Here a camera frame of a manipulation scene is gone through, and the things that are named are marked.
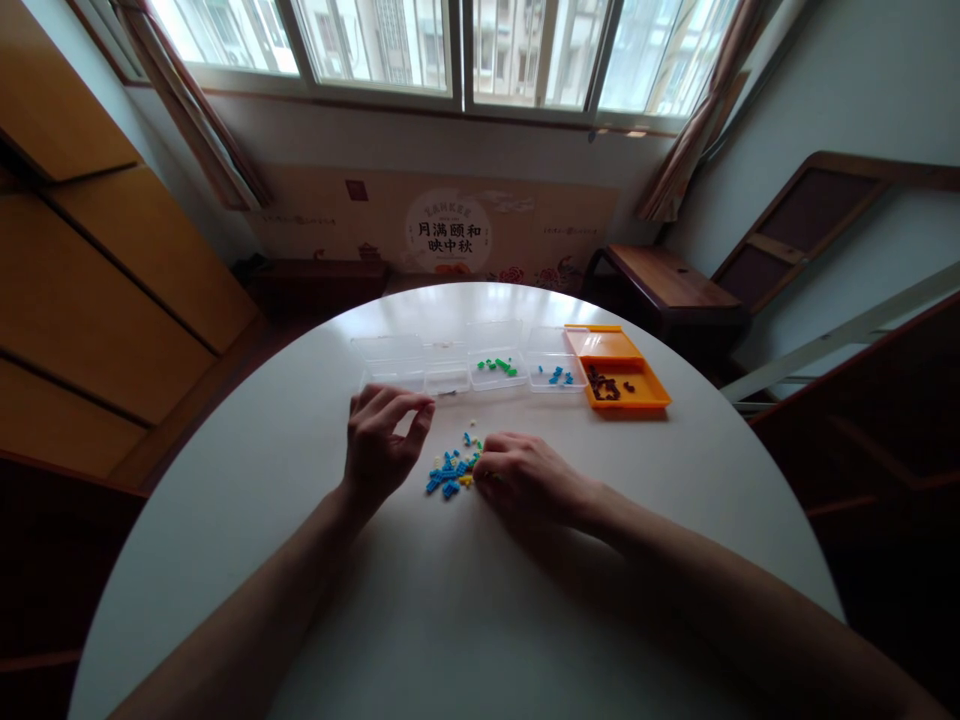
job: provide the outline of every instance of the white oval table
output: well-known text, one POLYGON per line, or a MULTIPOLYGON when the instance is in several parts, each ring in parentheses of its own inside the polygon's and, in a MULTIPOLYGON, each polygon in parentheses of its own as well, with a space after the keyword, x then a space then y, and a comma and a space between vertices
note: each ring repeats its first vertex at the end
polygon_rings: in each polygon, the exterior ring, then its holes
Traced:
POLYGON ((673 404, 614 422, 579 393, 526 387, 438 400, 423 456, 364 531, 274 704, 276 718, 741 717, 758 700, 657 588, 573 533, 514 539, 476 491, 426 497, 433 458, 517 430, 749 558, 842 619, 799 505, 763 446, 696 370, 636 326, 535 288, 460 283, 351 310, 248 378, 147 503, 90 630, 73 720, 101 720, 339 481, 352 337, 462 337, 472 321, 623 325, 673 404), (470 419, 478 421, 469 428, 470 419))

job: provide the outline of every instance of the orange tray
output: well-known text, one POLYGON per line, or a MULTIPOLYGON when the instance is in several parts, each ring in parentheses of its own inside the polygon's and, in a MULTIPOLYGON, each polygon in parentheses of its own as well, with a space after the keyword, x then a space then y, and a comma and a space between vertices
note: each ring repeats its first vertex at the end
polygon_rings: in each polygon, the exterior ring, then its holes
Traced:
POLYGON ((583 366, 590 384, 584 388, 587 402, 594 410, 618 408, 665 408, 672 400, 619 325, 565 325, 567 339, 583 366), (607 400, 614 393, 604 388, 595 391, 592 381, 597 375, 613 380, 620 397, 607 400), (630 384, 633 392, 627 390, 630 384))

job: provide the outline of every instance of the brown curtain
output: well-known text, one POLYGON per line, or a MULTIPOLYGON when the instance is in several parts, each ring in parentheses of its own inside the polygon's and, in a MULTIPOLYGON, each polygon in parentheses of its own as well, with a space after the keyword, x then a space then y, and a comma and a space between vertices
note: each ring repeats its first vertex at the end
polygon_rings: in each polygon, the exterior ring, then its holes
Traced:
POLYGON ((269 205, 269 192, 177 56, 151 13, 149 0, 112 2, 147 77, 220 202, 231 210, 260 210, 269 205))
POLYGON ((724 99, 753 47, 754 30, 763 7, 764 0, 741 0, 737 6, 700 104, 644 191, 637 207, 641 220, 676 221, 690 176, 717 129, 724 99))

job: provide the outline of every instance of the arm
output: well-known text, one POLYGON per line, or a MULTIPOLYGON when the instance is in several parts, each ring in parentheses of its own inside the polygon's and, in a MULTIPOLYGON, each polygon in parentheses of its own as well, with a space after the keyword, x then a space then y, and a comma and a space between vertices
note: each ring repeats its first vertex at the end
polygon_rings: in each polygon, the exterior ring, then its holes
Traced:
POLYGON ((487 437, 474 469, 498 511, 592 535, 643 563, 684 618, 789 708, 949 717, 906 673, 796 590, 726 548, 567 465, 540 438, 487 437))
POLYGON ((384 386, 352 398, 340 485, 110 717, 266 715, 338 561, 413 468, 433 411, 431 398, 384 386), (407 436, 394 435, 410 411, 407 436))

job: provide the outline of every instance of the plastic storage box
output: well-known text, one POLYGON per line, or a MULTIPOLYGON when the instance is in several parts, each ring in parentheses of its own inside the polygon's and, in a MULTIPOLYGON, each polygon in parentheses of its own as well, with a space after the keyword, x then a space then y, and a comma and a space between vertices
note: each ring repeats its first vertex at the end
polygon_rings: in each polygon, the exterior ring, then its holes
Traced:
POLYGON ((495 390, 527 382, 527 366, 520 352, 522 335, 522 320, 467 325, 467 367, 474 390, 495 390), (487 360, 495 363, 497 359, 510 365, 511 369, 517 371, 516 374, 509 375, 503 367, 496 364, 491 370, 487 360))
POLYGON ((462 340, 428 342, 423 346, 426 356, 426 392, 430 395, 449 395, 470 390, 470 370, 467 364, 467 343, 462 340))
POLYGON ((427 358, 419 335, 353 338, 351 343, 365 365, 360 387, 375 382, 424 391, 427 358))
POLYGON ((587 386, 583 368, 562 327, 533 328, 523 357, 530 373, 531 392, 582 392, 587 386), (556 383, 551 383, 557 368, 560 375, 556 383), (573 378, 571 383, 567 382, 568 372, 573 378))
POLYGON ((616 382, 620 397, 608 400, 610 391, 586 388, 594 410, 664 408, 671 399, 646 358, 619 325, 565 325, 567 340, 590 383, 592 373, 616 382))

